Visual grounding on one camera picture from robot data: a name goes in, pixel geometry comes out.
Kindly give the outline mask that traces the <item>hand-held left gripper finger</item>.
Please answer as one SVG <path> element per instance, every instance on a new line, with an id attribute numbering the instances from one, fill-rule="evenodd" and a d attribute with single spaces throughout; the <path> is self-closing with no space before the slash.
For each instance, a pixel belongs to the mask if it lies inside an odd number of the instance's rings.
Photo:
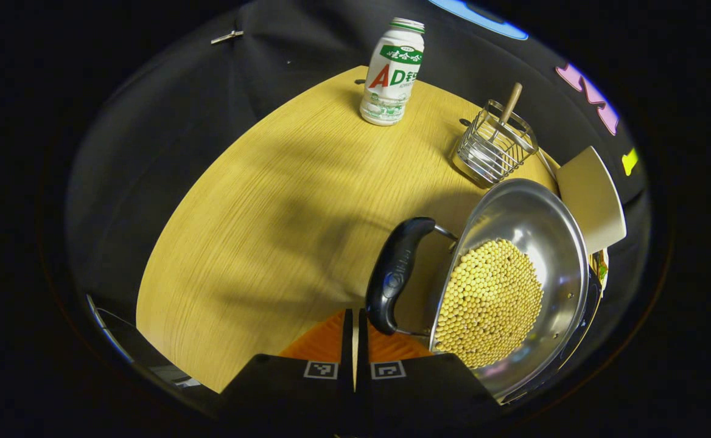
<path id="1" fill-rule="evenodd" d="M 225 429 L 345 429 L 355 400 L 352 310 L 320 322 L 280 355 L 257 354 L 217 399 Z"/>
<path id="2" fill-rule="evenodd" d="M 359 429 L 492 429 L 503 415 L 480 380 L 453 354 L 372 360 L 359 312 L 356 408 Z"/>

